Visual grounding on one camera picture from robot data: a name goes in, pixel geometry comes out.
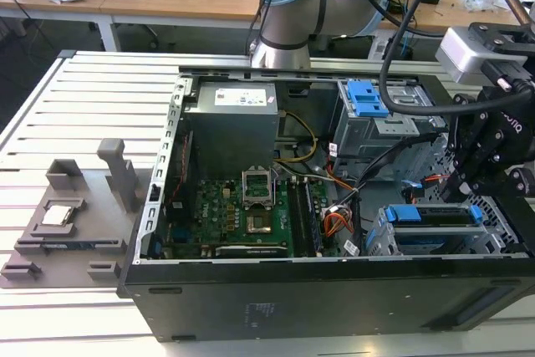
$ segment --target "wooden desk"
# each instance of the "wooden desk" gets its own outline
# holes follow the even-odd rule
[[[104,0],[102,13],[251,21],[259,0]]]
[[[33,18],[97,23],[106,50],[119,51],[115,23],[176,26],[248,28],[258,0],[83,0],[57,5],[47,0],[18,0]],[[23,18],[13,0],[0,0],[0,15]],[[445,32],[451,25],[516,23],[507,10],[470,13],[462,0],[441,0],[438,5],[421,4],[416,11],[418,28]],[[382,30],[395,26],[387,21]]]
[[[440,0],[437,5],[423,4],[415,13],[418,28],[445,32],[452,25],[469,25],[475,21],[482,23],[516,24],[517,20],[508,10],[469,12],[462,0]],[[394,28],[390,22],[383,21],[380,28]]]

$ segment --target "sticker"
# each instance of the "sticker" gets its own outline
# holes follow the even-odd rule
[[[346,240],[345,241],[344,248],[353,257],[355,255],[359,255],[359,248],[357,246],[355,246],[350,240]]]
[[[266,106],[267,104],[265,89],[220,88],[216,90],[215,106]]]
[[[44,248],[68,248],[67,244],[43,244]]]
[[[329,156],[335,158],[338,156],[338,146],[333,142],[329,142]]]
[[[257,329],[263,326],[275,314],[276,303],[245,304],[244,324],[246,328]]]

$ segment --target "metal slotted table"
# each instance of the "metal slotted table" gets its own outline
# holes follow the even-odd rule
[[[96,155],[99,142],[119,137],[125,158],[136,169],[150,169],[178,66],[247,65],[241,56],[64,55],[0,135],[0,266],[43,196],[54,158],[105,168]],[[313,66],[380,69],[370,60],[313,59]],[[399,62],[391,71],[436,74],[451,93],[478,90],[453,83],[436,63]],[[348,324],[358,318],[348,317]],[[535,296],[470,332],[159,344],[134,303],[114,288],[0,289],[0,324],[0,355],[535,355]]]

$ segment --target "desk leg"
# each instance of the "desk leg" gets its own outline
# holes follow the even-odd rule
[[[120,52],[120,42],[115,25],[109,22],[98,22],[98,25],[106,52]]]
[[[20,18],[5,18],[5,20],[7,20],[8,26],[12,29],[15,35],[17,35],[19,38],[26,36],[26,29],[24,29],[23,20]]]
[[[329,40],[331,39],[328,35],[318,35],[316,38],[316,43],[318,44],[318,50],[320,52],[325,52],[329,47]]]
[[[385,55],[386,45],[388,41],[395,34],[391,29],[378,29],[374,32],[374,42],[368,53],[368,60],[382,60]]]

